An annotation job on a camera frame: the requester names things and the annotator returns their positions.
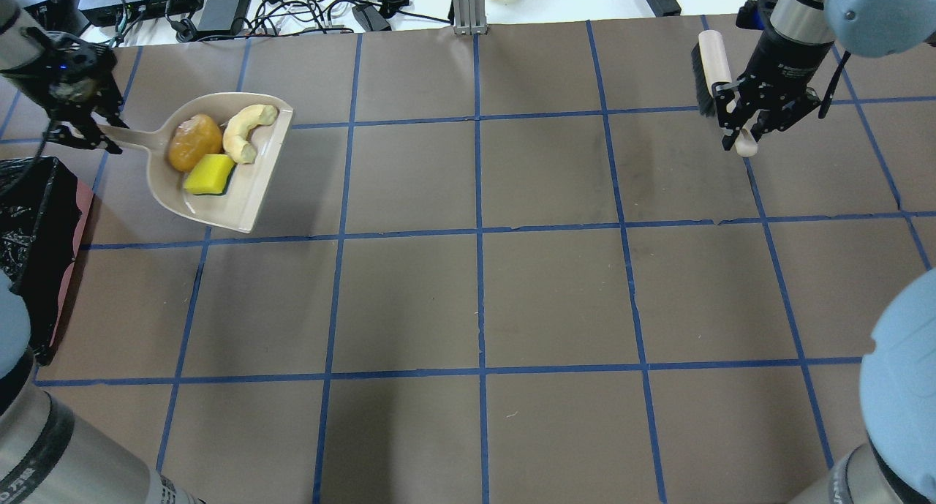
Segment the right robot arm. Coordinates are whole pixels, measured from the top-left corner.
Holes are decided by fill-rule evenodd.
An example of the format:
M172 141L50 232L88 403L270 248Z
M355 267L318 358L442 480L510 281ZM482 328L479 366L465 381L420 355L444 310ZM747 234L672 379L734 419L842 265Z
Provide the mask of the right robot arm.
M812 111L828 114L839 75L824 95L809 86L835 43L845 57L910 50L934 33L934 0L754 0L736 25L759 30L739 76L722 35L705 30L692 50L699 111L714 116L722 147L752 157L761 137L785 131ZM796 495L796 503L934 501L935 274L903 288L872 330L859 371L864 444Z

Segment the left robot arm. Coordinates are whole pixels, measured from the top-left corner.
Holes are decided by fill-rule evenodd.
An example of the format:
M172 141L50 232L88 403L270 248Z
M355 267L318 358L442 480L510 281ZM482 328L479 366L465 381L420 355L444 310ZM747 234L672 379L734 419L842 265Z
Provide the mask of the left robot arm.
M33 378L56 351L93 197L45 147L121 153L115 64L107 45L46 31L16 0L2 0L2 75L49 117L33 157L2 162L4 503L197 502Z

